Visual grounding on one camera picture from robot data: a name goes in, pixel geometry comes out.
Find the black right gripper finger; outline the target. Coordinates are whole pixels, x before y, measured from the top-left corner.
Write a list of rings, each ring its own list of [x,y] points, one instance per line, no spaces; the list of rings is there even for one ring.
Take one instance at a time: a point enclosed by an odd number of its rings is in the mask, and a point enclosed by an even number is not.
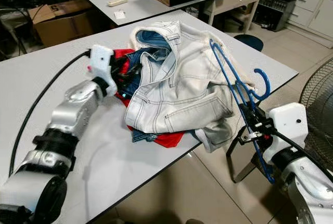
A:
[[[240,114],[245,122],[248,131],[255,131],[256,127],[256,108],[255,107],[240,107]]]
[[[262,121],[263,110],[252,101],[245,101],[245,120],[246,121]]]

